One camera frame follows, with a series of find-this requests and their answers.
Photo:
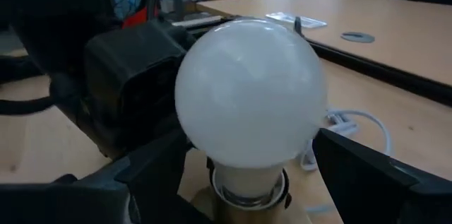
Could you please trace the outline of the white lightbulb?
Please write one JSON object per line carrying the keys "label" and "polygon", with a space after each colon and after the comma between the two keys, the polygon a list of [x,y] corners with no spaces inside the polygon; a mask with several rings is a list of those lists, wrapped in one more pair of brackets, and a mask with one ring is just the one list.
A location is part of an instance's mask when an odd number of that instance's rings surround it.
{"label": "white lightbulb", "polygon": [[242,18],[206,33],[184,57],[175,83],[189,140],[215,163],[226,190],[268,194],[283,165],[326,116],[321,62],[295,31]]}

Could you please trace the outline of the black clamp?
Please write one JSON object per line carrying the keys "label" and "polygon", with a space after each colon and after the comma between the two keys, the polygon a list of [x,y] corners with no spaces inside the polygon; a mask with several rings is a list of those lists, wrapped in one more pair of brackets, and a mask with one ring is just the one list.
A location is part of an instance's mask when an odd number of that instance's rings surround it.
{"label": "black clamp", "polygon": [[302,33],[302,20],[299,16],[295,17],[294,21],[294,31],[302,38],[304,38],[304,35]]}

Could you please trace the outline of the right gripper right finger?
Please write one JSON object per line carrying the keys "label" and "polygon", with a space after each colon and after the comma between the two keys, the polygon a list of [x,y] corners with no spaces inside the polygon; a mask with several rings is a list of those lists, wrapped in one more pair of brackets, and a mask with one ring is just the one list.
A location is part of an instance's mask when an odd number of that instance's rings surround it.
{"label": "right gripper right finger", "polygon": [[327,129],[313,141],[321,176],[344,224],[396,224],[417,180],[394,159]]}

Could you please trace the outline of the white rectangular tray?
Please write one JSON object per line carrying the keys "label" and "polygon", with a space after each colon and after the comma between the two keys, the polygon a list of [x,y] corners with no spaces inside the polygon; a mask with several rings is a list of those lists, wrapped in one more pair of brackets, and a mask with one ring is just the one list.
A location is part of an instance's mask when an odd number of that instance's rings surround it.
{"label": "white rectangular tray", "polygon": [[316,20],[314,18],[308,18],[304,16],[294,16],[290,13],[284,12],[268,13],[266,14],[266,17],[285,23],[295,23],[296,20],[299,20],[303,28],[309,29],[321,28],[328,25],[326,22],[321,20]]}

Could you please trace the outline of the beige wooden desk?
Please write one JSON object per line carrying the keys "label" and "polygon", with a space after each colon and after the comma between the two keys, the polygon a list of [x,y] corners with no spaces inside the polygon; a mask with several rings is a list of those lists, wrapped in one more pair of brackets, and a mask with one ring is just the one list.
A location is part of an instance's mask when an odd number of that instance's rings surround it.
{"label": "beige wooden desk", "polygon": [[[214,0],[199,11],[253,16],[284,12],[326,22],[308,29],[310,40],[423,78],[452,86],[452,6],[406,0]],[[360,32],[373,43],[349,42],[340,35]]]}

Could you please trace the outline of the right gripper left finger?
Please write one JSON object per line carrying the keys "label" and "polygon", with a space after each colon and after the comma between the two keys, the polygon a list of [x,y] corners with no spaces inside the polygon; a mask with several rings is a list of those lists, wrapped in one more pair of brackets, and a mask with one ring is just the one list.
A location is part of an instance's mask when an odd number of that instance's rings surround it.
{"label": "right gripper left finger", "polygon": [[208,224],[208,217],[177,194],[184,172],[186,137],[180,130],[128,154],[116,176],[130,193],[132,224]]}

